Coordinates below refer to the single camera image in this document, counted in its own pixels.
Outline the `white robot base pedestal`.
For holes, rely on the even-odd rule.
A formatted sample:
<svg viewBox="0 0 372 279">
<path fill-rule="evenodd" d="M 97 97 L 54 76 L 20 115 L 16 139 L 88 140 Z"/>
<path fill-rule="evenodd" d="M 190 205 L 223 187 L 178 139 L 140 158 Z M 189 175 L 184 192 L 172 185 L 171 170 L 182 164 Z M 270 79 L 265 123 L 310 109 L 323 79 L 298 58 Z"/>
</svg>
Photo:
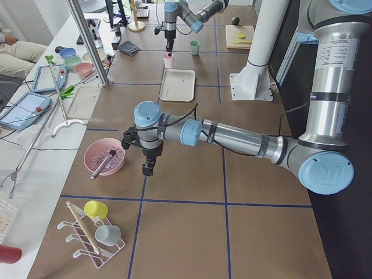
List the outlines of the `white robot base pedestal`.
<svg viewBox="0 0 372 279">
<path fill-rule="evenodd" d="M 268 66 L 288 5 L 286 0 L 262 1 L 246 66 L 230 74 L 232 100 L 273 100 Z"/>
</svg>

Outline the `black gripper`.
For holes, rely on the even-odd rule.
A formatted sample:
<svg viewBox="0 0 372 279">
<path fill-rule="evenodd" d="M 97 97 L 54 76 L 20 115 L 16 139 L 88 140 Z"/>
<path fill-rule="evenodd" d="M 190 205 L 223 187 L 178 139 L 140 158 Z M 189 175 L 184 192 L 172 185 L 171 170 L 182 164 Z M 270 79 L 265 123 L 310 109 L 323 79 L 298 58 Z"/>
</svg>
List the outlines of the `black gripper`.
<svg viewBox="0 0 372 279">
<path fill-rule="evenodd" d="M 166 44 L 166 52 L 168 53 L 168 57 L 172 57 L 172 51 L 174 47 L 174 39 L 167 39 L 167 44 Z"/>
<path fill-rule="evenodd" d="M 146 148 L 141 146 L 142 153 L 146 157 L 146 162 L 142 165 L 142 173 L 145 176 L 152 176 L 153 175 L 153 168 L 156 164 L 156 159 L 158 156 L 162 155 L 163 152 L 163 144 L 155 148 Z"/>
</svg>

